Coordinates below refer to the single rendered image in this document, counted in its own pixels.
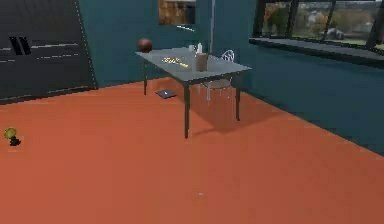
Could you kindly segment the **grey glass dining table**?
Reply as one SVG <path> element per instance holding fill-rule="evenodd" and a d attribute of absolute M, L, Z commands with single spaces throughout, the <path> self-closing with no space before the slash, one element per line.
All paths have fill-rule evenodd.
<path fill-rule="evenodd" d="M 196 70 L 195 52 L 190 52 L 188 48 L 170 48 L 152 50 L 149 53 L 137 52 L 137 55 L 143 59 L 143 63 L 150 63 L 165 71 L 169 77 L 176 80 L 184 89 L 184 137 L 189 136 L 190 125 L 190 87 L 203 82 L 219 80 L 227 77 L 234 77 L 241 72 L 251 70 L 251 67 L 241 65 L 235 62 L 225 61 L 222 58 L 209 55 L 207 70 L 198 72 Z M 165 57 L 176 57 L 181 59 L 188 68 L 176 64 L 162 62 Z"/>

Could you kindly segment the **dark flat tablet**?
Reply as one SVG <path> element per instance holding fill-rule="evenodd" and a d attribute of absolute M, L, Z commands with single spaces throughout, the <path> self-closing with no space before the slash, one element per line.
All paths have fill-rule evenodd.
<path fill-rule="evenodd" d="M 168 99 L 168 98 L 172 98 L 172 97 L 176 96 L 175 93 L 173 93 L 172 91 L 170 91 L 168 89 L 159 90 L 159 91 L 156 92 L 156 94 L 158 96 L 160 96 L 161 98 L 163 98 L 163 99 Z"/>

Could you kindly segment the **tan paper bag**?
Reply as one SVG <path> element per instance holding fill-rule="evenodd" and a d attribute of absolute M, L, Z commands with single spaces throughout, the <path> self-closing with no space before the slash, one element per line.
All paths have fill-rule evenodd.
<path fill-rule="evenodd" d="M 207 70 L 208 54 L 197 53 L 195 56 L 196 70 L 198 72 L 204 72 Z"/>

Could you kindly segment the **yellow flat item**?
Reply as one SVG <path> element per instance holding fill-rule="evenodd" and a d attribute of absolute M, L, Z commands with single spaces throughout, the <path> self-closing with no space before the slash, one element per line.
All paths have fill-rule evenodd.
<path fill-rule="evenodd" d="M 165 58 L 162 59 L 162 62 L 168 63 L 168 64 L 176 64 L 176 65 L 179 65 L 179 66 L 184 67 L 184 68 L 188 68 L 189 67 L 188 64 L 183 63 L 181 61 L 181 59 L 176 58 L 176 57 L 165 57 Z"/>

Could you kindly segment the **brown ball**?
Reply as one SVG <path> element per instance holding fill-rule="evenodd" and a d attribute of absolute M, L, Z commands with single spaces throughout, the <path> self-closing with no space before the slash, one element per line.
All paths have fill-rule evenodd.
<path fill-rule="evenodd" d="M 148 38 L 138 40 L 138 49 L 140 52 L 149 53 L 152 51 L 152 41 Z"/>

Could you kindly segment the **small window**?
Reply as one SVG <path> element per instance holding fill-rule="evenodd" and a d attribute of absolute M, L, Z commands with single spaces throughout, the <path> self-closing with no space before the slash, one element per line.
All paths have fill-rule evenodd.
<path fill-rule="evenodd" d="M 160 25 L 190 25 L 195 23 L 197 0 L 158 0 Z"/>

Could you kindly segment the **large black framed window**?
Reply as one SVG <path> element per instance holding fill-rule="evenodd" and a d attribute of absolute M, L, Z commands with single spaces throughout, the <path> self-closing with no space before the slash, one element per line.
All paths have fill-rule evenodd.
<path fill-rule="evenodd" d="M 384 69 L 384 0 L 257 0 L 249 42 Z"/>

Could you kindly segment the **black cabinet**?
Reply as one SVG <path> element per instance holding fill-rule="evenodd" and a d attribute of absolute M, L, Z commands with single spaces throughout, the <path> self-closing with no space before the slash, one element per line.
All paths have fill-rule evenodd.
<path fill-rule="evenodd" d="M 97 88 L 79 0 L 0 0 L 0 105 Z"/>

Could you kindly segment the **yellow and black small object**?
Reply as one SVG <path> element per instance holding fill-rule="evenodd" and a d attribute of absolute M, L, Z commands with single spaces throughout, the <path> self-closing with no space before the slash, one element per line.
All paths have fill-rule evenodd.
<path fill-rule="evenodd" d="M 10 141 L 11 146 L 18 146 L 21 143 L 16 135 L 17 130 L 13 127 L 9 127 L 4 131 L 4 137 Z"/>

